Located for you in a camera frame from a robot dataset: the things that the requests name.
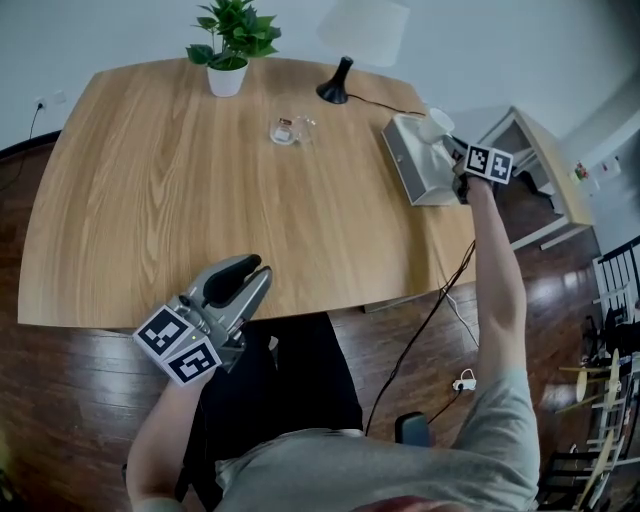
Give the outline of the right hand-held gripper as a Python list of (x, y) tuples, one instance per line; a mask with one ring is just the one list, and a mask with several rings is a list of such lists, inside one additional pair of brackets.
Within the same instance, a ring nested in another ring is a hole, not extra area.
[(442, 143), (449, 156), (457, 160), (453, 166), (455, 177), (452, 187), (461, 204), (468, 203), (468, 181), (471, 177), (488, 182), (492, 192), (509, 183), (514, 160), (512, 154), (491, 147), (468, 145), (451, 134), (444, 135)]

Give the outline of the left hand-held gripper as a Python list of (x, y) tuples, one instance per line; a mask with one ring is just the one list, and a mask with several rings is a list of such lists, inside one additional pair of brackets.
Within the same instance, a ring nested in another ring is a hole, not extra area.
[[(134, 342), (180, 386), (208, 377), (219, 367), (233, 368), (246, 341), (231, 328), (254, 316), (272, 283), (269, 266), (255, 272), (261, 263), (259, 255), (251, 254), (203, 270), (186, 291), (143, 322), (133, 333)], [(233, 299), (234, 320), (228, 320), (225, 308)]]

